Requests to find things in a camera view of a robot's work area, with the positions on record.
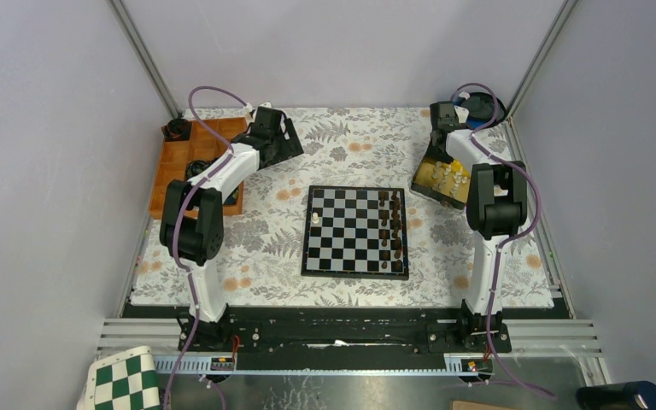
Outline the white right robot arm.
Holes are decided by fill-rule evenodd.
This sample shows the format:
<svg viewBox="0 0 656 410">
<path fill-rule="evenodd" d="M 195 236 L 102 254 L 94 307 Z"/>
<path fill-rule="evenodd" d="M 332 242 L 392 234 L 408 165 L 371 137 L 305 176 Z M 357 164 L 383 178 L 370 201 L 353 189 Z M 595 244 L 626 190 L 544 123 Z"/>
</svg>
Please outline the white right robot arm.
<svg viewBox="0 0 656 410">
<path fill-rule="evenodd" d="M 524 165 L 498 159 L 484 148 L 473 130 L 460 124 L 450 101 L 430 105 L 430 123 L 430 147 L 471 172 L 466 220 L 473 231 L 475 254 L 464 303 L 472 315 L 496 315 L 502 310 L 503 247 L 527 219 Z"/>
</svg>

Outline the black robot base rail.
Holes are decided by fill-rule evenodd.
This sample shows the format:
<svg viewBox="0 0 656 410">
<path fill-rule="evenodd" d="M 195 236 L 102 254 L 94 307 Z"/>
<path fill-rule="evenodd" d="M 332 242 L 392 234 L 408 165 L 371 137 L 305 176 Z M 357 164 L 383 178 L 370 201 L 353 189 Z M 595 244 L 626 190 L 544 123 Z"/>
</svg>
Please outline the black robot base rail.
<svg viewBox="0 0 656 410">
<path fill-rule="evenodd" d="M 215 323 L 176 315 L 180 347 L 225 352 L 239 371 L 437 370 L 445 354 L 509 353 L 506 325 L 486 331 L 459 308 L 230 307 Z"/>
</svg>

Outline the gold metal tin box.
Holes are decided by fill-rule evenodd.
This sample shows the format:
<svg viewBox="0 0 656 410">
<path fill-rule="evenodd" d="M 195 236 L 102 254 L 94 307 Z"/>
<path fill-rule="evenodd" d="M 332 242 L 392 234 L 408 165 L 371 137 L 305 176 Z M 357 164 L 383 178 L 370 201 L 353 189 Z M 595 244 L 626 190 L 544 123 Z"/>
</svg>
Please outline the gold metal tin box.
<svg viewBox="0 0 656 410">
<path fill-rule="evenodd" d="M 429 146 L 411 180 L 411 192 L 451 208 L 463 209 L 468 198 L 470 173 L 453 157 Z"/>
</svg>

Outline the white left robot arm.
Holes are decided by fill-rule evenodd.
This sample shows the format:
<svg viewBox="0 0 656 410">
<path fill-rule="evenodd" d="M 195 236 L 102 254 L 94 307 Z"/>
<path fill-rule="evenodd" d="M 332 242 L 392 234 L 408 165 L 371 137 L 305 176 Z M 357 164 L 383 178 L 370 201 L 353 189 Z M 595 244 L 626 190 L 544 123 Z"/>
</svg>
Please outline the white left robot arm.
<svg viewBox="0 0 656 410">
<path fill-rule="evenodd" d="M 222 350 L 231 339 L 229 325 L 220 321 L 227 302 L 216 262 L 225 237 L 224 202 L 250 175 L 302 154 L 293 121 L 284 111 L 262 105 L 210 167 L 167 186 L 160 241 L 186 272 L 190 314 L 203 322 L 197 337 L 209 350 Z"/>
</svg>

